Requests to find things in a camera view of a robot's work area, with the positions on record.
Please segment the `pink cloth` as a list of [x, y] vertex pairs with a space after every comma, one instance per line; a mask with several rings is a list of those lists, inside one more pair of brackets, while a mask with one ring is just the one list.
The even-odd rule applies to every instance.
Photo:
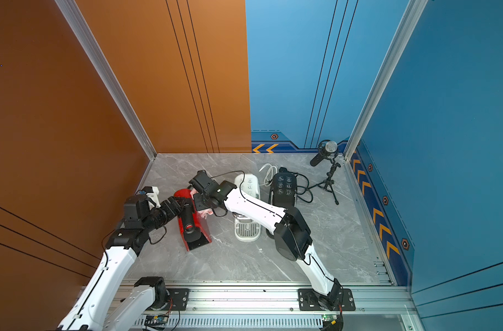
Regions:
[[207, 219], [208, 216], [214, 214], [214, 212], [211, 208], [207, 208], [204, 210], [198, 210], [197, 213], [201, 219]]

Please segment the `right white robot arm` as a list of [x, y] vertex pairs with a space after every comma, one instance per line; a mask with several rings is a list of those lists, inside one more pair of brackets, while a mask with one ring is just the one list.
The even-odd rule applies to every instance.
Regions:
[[350, 300], [345, 288], [330, 273], [319, 258], [311, 237], [311, 230], [301, 212], [295, 208], [281, 208], [267, 204], [244, 193], [229, 181], [218, 183], [210, 177], [189, 181], [196, 190], [194, 202], [200, 210], [223, 208], [259, 223], [274, 235], [277, 252], [297, 263], [309, 279], [312, 292], [326, 310], [348, 310]]

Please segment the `red coffee machine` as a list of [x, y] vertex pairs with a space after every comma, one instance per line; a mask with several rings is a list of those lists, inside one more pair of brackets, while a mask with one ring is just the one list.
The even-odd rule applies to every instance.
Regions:
[[[174, 197], [191, 197], [191, 190], [181, 189], [174, 193]], [[178, 224], [180, 233], [188, 252], [200, 248], [204, 245], [211, 244], [211, 237], [200, 221], [200, 217], [194, 207], [184, 207], [181, 214], [178, 215]]]

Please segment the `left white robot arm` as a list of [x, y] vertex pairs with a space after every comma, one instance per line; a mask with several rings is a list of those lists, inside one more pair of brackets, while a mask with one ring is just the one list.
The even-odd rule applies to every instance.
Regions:
[[124, 216], [108, 238], [93, 277], [58, 330], [128, 330], [147, 309], [171, 306], [162, 277], [143, 277], [126, 299], [109, 314], [109, 307], [130, 267], [150, 240], [150, 232], [167, 225], [186, 206], [186, 199], [170, 197], [161, 203], [148, 194], [129, 197]]

